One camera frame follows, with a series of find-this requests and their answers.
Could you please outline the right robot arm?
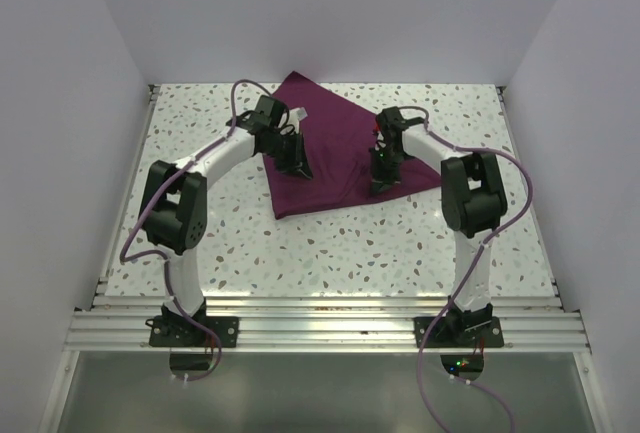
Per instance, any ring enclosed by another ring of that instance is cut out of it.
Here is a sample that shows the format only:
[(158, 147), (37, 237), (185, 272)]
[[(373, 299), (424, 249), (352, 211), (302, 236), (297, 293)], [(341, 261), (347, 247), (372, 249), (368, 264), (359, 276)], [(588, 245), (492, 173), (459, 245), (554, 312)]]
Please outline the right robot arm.
[(490, 266), (481, 256), (507, 212), (496, 154), (455, 145), (433, 132), (425, 117), (407, 118), (399, 107), (376, 115), (375, 134), (370, 149), (373, 195), (401, 183), (400, 166), (407, 160), (420, 160), (440, 176), (441, 211), (454, 233), (456, 259), (445, 332), (454, 344), (468, 345), (493, 316)]

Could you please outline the purple cloth mat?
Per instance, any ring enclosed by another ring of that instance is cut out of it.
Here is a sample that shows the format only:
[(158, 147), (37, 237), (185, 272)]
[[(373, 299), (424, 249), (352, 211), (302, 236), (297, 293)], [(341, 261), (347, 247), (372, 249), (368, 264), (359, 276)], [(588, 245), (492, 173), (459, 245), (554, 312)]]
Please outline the purple cloth mat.
[(346, 207), (391, 201), (440, 186), (440, 176), (419, 160), (404, 162), (401, 183), (374, 195), (370, 192), (370, 153), (374, 114), (292, 72), (274, 96), (290, 108), (302, 107), (305, 152), (312, 179), (285, 175), (274, 160), (264, 158), (272, 209), (277, 220)]

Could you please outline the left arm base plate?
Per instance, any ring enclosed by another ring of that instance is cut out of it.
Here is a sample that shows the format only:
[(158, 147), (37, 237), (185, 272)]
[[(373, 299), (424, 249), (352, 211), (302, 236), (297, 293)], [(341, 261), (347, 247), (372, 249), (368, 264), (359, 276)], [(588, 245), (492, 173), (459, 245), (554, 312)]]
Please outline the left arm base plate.
[[(197, 348), (212, 346), (214, 341), (202, 329), (180, 318), (181, 324), (171, 323), (161, 316), (147, 319), (145, 325), (150, 328), (148, 344), (151, 347)], [(202, 324), (213, 331), (222, 348), (235, 348), (239, 334), (238, 317), (206, 317)]]

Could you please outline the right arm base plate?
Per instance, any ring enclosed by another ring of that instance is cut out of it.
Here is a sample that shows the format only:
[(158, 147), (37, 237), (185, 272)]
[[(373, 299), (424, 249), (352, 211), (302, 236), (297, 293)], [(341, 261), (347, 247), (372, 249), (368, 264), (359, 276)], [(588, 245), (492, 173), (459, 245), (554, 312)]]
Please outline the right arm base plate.
[(502, 348), (505, 340), (502, 327), (497, 317), (487, 324), (463, 330), (461, 327), (448, 326), (440, 319), (431, 330), (426, 341), (426, 348)]

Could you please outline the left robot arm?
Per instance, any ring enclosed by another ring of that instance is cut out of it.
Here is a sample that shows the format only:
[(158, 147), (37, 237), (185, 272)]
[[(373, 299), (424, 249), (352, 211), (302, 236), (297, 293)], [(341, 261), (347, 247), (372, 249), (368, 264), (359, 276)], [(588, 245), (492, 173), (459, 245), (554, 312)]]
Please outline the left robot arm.
[(304, 108), (289, 109), (263, 95), (254, 109), (227, 122), (227, 134), (175, 162), (151, 165), (139, 219), (153, 253), (163, 262), (162, 316), (174, 321), (172, 332), (185, 345), (201, 343), (208, 332), (197, 248), (207, 229), (210, 188), (256, 155), (271, 158), (285, 175), (312, 179), (301, 129), (306, 117)]

